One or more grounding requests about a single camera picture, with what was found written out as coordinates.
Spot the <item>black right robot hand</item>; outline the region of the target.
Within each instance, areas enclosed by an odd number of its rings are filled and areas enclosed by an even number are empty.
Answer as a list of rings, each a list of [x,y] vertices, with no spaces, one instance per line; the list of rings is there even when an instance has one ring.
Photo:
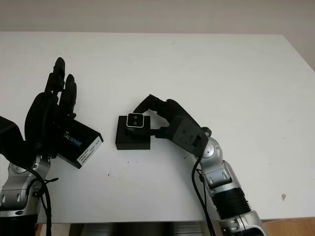
[[[162,101],[159,98],[148,95],[133,111],[134,113],[144,113],[147,110],[156,111],[156,113],[166,119],[169,124],[171,124],[172,120],[176,116],[186,117],[190,119],[194,124],[198,127],[200,125],[190,116],[189,113],[175,100],[167,99],[166,101]],[[162,127],[157,130],[151,130],[150,128],[134,128],[132,131],[130,130],[130,134],[134,136],[152,136],[154,135],[156,138],[166,139],[166,127]]]

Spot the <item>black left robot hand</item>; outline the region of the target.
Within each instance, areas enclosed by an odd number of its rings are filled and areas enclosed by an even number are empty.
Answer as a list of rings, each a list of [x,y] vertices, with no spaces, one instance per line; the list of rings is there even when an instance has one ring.
[[[65,76],[65,61],[57,58],[45,90],[39,93],[26,116],[25,138],[37,153],[57,155],[60,131],[76,117],[77,85],[72,74]]]

